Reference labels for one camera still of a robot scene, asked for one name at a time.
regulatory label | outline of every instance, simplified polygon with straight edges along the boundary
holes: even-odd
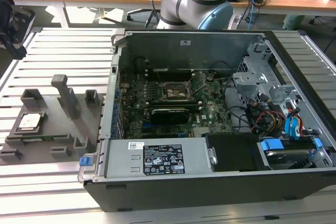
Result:
[[[142,150],[144,142],[128,142],[129,150]]]
[[[181,40],[180,41],[180,46],[190,46],[191,45],[191,40]]]
[[[185,173],[181,144],[143,147],[143,173],[164,175]]]

green circuit board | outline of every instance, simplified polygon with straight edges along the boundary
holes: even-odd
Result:
[[[128,75],[121,84],[125,138],[201,137],[208,132],[232,131],[232,121],[223,105],[222,79],[208,81],[208,74],[200,72],[190,82],[147,81],[145,76],[139,74]],[[193,95],[186,96],[200,102],[198,110],[189,113],[188,122],[178,125],[153,124],[148,103],[179,99],[181,94],[184,95],[182,90],[188,90]]]

power supply label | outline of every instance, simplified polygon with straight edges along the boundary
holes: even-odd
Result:
[[[145,175],[185,173],[181,144],[145,145],[143,147],[143,173]]]

blue release latch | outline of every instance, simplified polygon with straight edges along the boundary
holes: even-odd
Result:
[[[284,146],[282,142],[278,138],[268,138],[261,142],[261,146],[263,147],[264,151],[270,150],[283,150]]]
[[[92,157],[81,157],[79,159],[80,166],[92,166],[93,165],[93,158]]]
[[[319,138],[315,138],[314,139],[314,144],[315,144],[316,148],[320,148],[320,147],[323,146],[322,142],[321,142],[321,140]]]

motherboard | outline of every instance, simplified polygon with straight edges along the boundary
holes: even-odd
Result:
[[[123,74],[120,102],[124,138],[201,137],[232,131],[222,83],[223,78],[205,71]]]

